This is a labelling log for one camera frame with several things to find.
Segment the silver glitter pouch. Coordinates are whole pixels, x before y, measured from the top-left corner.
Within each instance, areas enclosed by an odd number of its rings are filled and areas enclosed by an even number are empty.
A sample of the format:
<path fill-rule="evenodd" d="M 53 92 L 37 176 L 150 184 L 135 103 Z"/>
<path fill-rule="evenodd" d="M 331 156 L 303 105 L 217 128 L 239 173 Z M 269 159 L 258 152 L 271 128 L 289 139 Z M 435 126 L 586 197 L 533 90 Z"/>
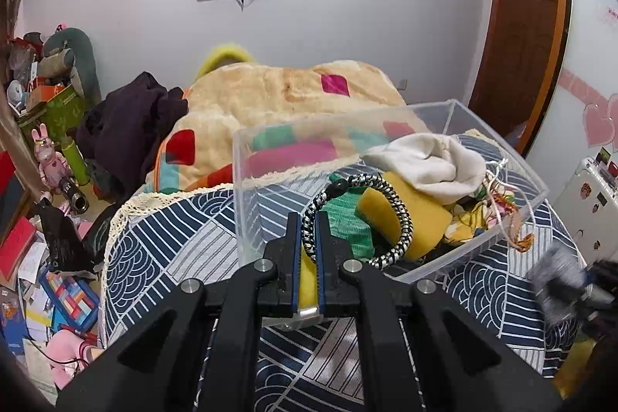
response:
<path fill-rule="evenodd" d="M 528 271 L 527 279 L 548 326 L 576 316 L 575 303 L 586 289 L 587 272 L 570 249 L 553 245 Z"/>

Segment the yellow sponge block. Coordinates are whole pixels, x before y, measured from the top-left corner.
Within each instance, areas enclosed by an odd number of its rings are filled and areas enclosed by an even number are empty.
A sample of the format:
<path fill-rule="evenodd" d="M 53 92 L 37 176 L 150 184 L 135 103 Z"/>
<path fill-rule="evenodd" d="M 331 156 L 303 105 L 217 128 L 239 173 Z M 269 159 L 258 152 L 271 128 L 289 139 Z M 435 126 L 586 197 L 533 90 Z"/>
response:
<path fill-rule="evenodd" d="M 420 259 L 438 246 L 453 217 L 437 200 L 418 192 L 397 173 L 387 171 L 382 177 L 393 186 L 406 205 L 414 226 L 413 240 L 404 258 L 408 261 Z M 356 213 L 387 240 L 388 249 L 397 244 L 401 233 L 399 220 L 381 192 L 367 188 L 357 204 Z"/>

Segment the green knitted cloth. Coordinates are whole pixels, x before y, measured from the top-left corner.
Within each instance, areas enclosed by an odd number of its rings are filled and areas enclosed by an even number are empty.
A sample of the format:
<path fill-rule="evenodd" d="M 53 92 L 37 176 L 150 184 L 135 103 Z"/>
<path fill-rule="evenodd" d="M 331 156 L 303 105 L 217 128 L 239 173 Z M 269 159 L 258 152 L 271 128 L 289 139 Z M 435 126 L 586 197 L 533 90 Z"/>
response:
<path fill-rule="evenodd" d="M 328 214 L 331 233 L 345 239 L 352 248 L 353 256 L 361 261 L 369 261 L 375 255 L 372 229 L 356 213 L 357 204 L 366 190 L 365 187 L 352 187 L 322 208 Z"/>

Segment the white drawstring cloth bag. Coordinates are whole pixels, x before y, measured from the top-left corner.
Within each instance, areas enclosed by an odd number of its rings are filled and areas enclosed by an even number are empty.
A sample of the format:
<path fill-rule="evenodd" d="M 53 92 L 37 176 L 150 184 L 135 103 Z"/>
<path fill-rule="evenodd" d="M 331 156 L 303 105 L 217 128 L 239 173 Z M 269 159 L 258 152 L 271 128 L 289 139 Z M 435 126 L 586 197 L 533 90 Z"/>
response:
<path fill-rule="evenodd" d="M 509 188 L 524 198 L 525 192 L 506 180 L 508 159 L 487 161 L 466 148 L 456 137 L 431 133 L 410 134 L 362 155 L 363 161 L 384 173 L 392 171 L 418 192 L 437 200 L 445 209 L 476 197 L 481 188 Z M 534 235 L 522 235 L 518 210 L 499 226 L 508 245 L 528 251 Z"/>

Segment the yellow felt ball toy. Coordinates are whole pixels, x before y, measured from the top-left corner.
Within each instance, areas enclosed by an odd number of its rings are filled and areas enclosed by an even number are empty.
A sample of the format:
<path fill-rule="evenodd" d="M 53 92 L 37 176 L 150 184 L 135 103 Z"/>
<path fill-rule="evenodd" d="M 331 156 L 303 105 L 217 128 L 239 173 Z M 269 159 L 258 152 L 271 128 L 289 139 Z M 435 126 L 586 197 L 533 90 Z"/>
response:
<path fill-rule="evenodd" d="M 299 309 L 306 310 L 317 306 L 317 277 L 315 263 L 304 248 L 301 252 Z"/>

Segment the colourful blue game box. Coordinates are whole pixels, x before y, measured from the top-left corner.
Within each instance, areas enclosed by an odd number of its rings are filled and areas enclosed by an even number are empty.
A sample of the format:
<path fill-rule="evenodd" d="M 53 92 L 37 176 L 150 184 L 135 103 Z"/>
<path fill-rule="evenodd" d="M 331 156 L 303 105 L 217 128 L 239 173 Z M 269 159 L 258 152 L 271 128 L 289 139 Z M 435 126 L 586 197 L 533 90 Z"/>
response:
<path fill-rule="evenodd" d="M 85 280 L 60 276 L 46 268 L 39 276 L 39 284 L 66 325 L 81 332 L 93 328 L 97 320 L 98 296 Z"/>

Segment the floral fabric scrap bundle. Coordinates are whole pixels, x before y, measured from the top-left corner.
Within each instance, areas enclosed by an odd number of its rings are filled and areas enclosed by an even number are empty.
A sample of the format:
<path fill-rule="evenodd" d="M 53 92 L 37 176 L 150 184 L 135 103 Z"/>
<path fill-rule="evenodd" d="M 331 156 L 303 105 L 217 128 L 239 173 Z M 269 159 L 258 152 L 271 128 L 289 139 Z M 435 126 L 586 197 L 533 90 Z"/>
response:
<path fill-rule="evenodd" d="M 476 197 L 449 207 L 453 218 L 444 231 L 442 242 L 453 247 L 464 245 L 505 223 L 516 210 L 515 194 L 509 188 L 492 188 L 491 192 L 481 188 Z"/>

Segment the clear plastic storage bin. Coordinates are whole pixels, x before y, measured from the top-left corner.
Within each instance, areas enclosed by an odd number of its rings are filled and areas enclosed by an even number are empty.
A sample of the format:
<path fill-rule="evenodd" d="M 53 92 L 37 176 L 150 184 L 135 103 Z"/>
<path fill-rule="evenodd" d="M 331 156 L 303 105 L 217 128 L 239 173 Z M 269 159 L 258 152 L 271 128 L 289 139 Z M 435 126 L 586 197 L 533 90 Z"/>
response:
<path fill-rule="evenodd" d="M 437 280 L 495 334 L 543 332 L 527 275 L 555 238 L 547 186 L 456 100 L 238 131 L 233 182 L 241 263 L 286 235 L 303 257 L 295 312 L 272 327 L 325 318 L 325 212 L 362 263 L 405 283 Z"/>

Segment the black plastic bag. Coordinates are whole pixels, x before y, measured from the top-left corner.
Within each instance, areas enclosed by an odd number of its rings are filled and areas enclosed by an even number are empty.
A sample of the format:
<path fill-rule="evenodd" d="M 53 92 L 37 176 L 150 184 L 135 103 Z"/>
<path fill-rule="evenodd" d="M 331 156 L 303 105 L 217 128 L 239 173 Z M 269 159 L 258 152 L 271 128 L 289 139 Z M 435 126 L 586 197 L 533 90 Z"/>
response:
<path fill-rule="evenodd" d="M 34 205 L 49 250 L 49 270 L 56 274 L 94 275 L 103 265 L 112 217 L 118 204 L 108 206 L 88 229 L 84 237 L 70 217 L 42 198 Z"/>

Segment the white wardrobe sliding door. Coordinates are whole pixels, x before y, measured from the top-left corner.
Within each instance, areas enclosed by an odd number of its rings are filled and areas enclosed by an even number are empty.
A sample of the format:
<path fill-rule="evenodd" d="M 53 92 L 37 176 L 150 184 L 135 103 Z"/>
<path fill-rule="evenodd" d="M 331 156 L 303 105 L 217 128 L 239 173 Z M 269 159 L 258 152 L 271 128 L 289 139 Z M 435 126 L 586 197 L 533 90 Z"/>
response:
<path fill-rule="evenodd" d="M 571 0 L 562 69 L 527 161 L 554 201 L 602 148 L 617 160 L 617 0 Z"/>

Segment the red flat box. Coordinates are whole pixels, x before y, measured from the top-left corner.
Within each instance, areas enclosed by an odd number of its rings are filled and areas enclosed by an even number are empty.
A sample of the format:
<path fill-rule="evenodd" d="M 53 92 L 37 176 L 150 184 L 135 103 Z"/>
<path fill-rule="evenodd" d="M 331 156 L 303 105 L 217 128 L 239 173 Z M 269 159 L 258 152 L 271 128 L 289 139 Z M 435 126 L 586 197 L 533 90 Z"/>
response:
<path fill-rule="evenodd" d="M 26 217 L 19 217 L 1 245 L 0 271 L 3 280 L 9 280 L 13 276 L 20 260 L 27 253 L 34 235 L 36 235 L 34 225 Z"/>

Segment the dark purple clothing pile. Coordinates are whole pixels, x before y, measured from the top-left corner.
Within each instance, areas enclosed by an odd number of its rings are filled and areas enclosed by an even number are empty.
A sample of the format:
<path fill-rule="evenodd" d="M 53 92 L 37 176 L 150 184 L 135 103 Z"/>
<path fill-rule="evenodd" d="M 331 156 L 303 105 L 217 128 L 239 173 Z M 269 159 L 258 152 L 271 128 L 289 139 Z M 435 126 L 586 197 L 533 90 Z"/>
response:
<path fill-rule="evenodd" d="M 144 184 L 160 143 L 187 111 L 181 88 L 163 87 L 143 72 L 84 115 L 76 144 L 86 161 L 109 173 L 125 200 Z"/>

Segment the green cardboard box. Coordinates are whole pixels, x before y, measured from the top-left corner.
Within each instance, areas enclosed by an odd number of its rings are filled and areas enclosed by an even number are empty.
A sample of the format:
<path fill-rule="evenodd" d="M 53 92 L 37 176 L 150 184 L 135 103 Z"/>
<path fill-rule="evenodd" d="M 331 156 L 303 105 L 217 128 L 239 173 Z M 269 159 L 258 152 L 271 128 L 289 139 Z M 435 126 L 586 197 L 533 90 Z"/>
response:
<path fill-rule="evenodd" d="M 39 103 L 31 112 L 17 119 L 17 126 L 29 145 L 34 144 L 31 130 L 44 123 L 49 138 L 56 143 L 70 133 L 74 133 L 81 124 L 89 108 L 89 103 L 72 87 L 54 95 L 49 102 Z"/>

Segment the yellow fuzzy plush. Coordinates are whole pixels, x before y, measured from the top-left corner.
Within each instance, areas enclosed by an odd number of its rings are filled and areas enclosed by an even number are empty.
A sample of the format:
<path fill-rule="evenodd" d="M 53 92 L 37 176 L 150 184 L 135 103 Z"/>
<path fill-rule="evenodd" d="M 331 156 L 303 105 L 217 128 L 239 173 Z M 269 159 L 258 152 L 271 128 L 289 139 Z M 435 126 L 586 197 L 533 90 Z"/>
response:
<path fill-rule="evenodd" d="M 196 78 L 227 65 L 251 63 L 252 61 L 253 57 L 243 47 L 236 44 L 222 44 L 209 52 L 200 66 Z"/>

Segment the grey green neck pillow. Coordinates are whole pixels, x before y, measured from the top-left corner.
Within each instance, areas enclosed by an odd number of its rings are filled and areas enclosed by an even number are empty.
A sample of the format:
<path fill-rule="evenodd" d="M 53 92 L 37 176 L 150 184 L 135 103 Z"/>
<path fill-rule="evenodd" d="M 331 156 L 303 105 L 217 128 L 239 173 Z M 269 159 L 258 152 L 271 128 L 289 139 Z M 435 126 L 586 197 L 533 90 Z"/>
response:
<path fill-rule="evenodd" d="M 73 27 L 57 31 L 44 43 L 42 55 L 38 77 L 66 76 L 88 105 L 97 105 L 102 100 L 92 44 L 84 31 Z"/>

